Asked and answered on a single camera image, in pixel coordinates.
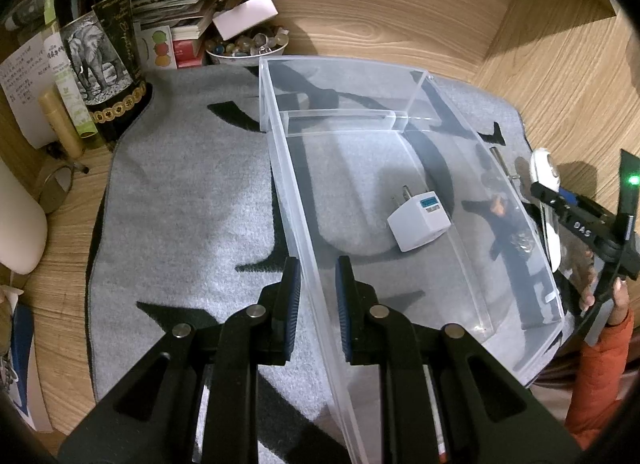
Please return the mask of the orange sleeve forearm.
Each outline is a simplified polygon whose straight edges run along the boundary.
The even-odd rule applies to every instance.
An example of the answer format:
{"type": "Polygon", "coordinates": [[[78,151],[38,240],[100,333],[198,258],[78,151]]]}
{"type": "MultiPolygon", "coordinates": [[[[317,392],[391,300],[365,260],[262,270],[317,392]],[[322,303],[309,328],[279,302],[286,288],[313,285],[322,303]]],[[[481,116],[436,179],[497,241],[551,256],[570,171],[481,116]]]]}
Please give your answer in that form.
{"type": "Polygon", "coordinates": [[[608,427],[620,407],[617,399],[625,372],[634,315],[607,326],[593,346],[582,345],[579,368],[564,426],[582,450],[608,427]]]}

